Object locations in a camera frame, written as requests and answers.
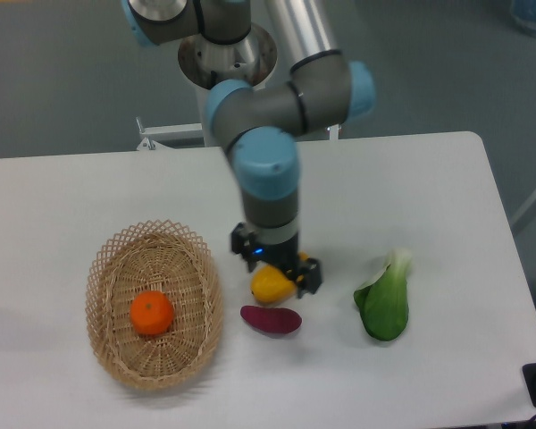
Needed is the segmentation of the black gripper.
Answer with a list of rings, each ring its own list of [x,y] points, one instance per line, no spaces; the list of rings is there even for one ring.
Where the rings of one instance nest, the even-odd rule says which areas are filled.
[[[247,265],[247,271],[252,273],[259,262],[285,268],[293,273],[292,279],[296,286],[297,298],[306,294],[314,295],[322,285],[321,261],[316,258],[299,258],[298,233],[285,240],[275,242],[262,240],[255,231],[250,231],[244,223],[238,223],[230,233],[230,250],[240,255]]]

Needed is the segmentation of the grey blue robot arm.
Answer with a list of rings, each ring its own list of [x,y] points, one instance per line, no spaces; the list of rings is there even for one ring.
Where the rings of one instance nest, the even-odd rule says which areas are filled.
[[[143,45],[192,42],[191,80],[207,90],[203,126],[226,156],[245,219],[230,235],[249,269],[264,262],[316,293],[322,268],[299,255],[300,162],[296,140],[368,114],[373,76],[342,54],[320,1],[270,1],[267,9],[290,60],[290,78],[263,88],[263,45],[248,1],[125,1]]]

